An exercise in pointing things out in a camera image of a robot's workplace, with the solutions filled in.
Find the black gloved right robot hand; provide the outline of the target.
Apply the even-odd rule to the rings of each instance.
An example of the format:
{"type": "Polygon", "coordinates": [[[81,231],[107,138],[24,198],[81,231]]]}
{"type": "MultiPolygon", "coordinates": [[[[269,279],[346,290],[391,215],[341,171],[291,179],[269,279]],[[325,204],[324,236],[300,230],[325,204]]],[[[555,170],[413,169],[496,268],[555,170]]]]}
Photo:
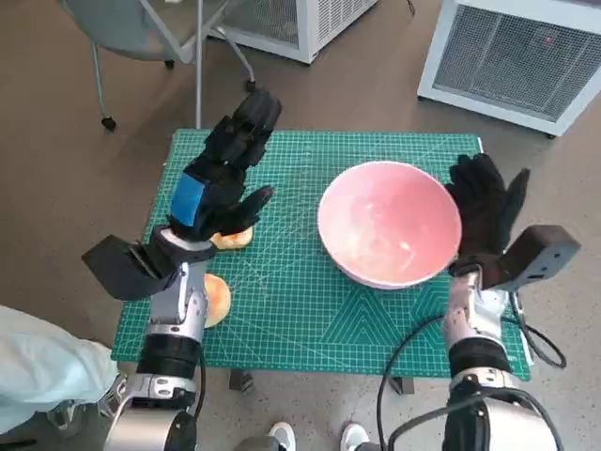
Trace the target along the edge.
{"type": "Polygon", "coordinates": [[[486,154],[461,155],[449,169],[445,188],[459,210],[461,257],[502,254],[524,205],[531,170],[523,168],[505,183],[499,169],[486,154]]]}

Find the black left robot hand blue tape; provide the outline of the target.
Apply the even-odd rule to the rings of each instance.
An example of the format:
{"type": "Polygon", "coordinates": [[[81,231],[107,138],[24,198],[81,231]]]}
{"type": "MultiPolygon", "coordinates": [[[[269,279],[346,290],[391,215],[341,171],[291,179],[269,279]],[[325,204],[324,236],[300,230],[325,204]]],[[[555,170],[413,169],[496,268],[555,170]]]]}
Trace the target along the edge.
{"type": "Polygon", "coordinates": [[[213,128],[172,197],[168,221],[177,236],[206,241],[216,233],[238,234],[259,221],[274,188],[265,185],[245,195],[247,170],[263,158],[281,112],[276,97],[257,89],[213,128]]]}

